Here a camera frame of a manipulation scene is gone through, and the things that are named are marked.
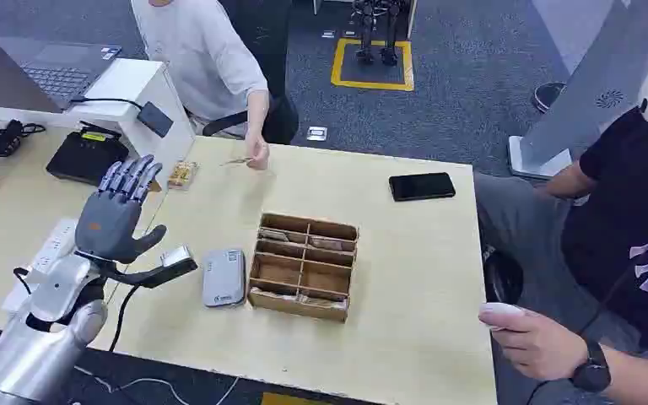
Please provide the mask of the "black-shirted person's hand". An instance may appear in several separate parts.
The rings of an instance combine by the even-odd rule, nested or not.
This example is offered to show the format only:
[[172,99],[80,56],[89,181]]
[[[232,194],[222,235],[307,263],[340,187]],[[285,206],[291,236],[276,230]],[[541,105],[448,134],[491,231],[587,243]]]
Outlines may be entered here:
[[523,375],[539,381],[570,378],[588,359],[585,340],[535,311],[485,303],[478,319],[487,325],[503,355]]

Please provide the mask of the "white-shirted person's hand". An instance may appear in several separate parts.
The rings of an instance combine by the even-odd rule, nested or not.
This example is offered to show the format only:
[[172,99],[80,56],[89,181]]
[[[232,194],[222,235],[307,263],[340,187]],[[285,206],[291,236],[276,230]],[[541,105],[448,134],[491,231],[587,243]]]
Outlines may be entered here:
[[269,144],[258,132],[248,132],[246,142],[246,165],[255,170],[265,170],[268,166]]

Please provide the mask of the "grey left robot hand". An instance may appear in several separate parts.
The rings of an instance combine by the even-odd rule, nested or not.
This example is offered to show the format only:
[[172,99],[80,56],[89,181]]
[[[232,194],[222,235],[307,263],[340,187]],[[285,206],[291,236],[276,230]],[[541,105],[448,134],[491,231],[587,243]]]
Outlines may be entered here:
[[76,251],[130,264],[160,243],[167,231],[162,224],[138,239],[133,233],[150,185],[161,170],[162,164],[152,154],[114,163],[80,214],[75,230]]

